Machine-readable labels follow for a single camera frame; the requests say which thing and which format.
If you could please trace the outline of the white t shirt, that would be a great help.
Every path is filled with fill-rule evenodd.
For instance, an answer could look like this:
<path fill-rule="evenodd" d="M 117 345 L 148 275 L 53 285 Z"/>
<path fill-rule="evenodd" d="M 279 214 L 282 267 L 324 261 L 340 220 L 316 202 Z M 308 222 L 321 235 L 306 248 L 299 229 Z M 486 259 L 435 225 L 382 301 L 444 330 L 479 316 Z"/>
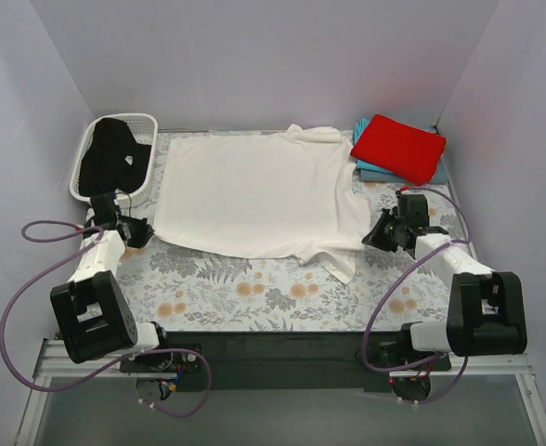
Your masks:
<path fill-rule="evenodd" d="M 245 259 L 316 259 L 342 283 L 371 227 L 350 139 L 333 127 L 170 142 L 154 217 L 165 242 Z"/>

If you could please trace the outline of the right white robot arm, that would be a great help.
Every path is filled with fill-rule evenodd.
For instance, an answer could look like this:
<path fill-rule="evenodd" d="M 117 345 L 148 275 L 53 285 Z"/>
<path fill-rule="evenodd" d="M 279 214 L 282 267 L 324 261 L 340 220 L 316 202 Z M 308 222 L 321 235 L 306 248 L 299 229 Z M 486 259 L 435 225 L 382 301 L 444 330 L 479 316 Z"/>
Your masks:
<path fill-rule="evenodd" d="M 393 332 L 366 329 L 362 350 L 381 367 L 417 369 L 430 357 L 517 355 L 527 348 L 522 284 L 512 272 L 498 272 L 478 262 L 462 241 L 430 223 L 422 194 L 398 191 L 396 206 L 383 209 L 367 246 L 406 252 L 416 267 L 427 266 L 449 290 L 442 321 L 408 322 Z"/>

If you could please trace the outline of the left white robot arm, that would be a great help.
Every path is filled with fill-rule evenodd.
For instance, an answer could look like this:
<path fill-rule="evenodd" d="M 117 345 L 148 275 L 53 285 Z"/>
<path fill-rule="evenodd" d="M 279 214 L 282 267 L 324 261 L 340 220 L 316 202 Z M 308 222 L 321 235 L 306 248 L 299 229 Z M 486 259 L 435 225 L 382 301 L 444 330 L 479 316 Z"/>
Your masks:
<path fill-rule="evenodd" d="M 50 301 L 70 359 L 98 360 L 111 353 L 138 354 L 155 372 L 166 370 L 174 358 L 165 331 L 156 322 L 138 322 L 116 281 L 117 268 L 129 248 L 146 246 L 153 228 L 146 218 L 123 214 L 116 193 L 90 198 L 90 225 L 104 230 L 100 240 L 84 237 L 76 271 L 54 287 Z"/>

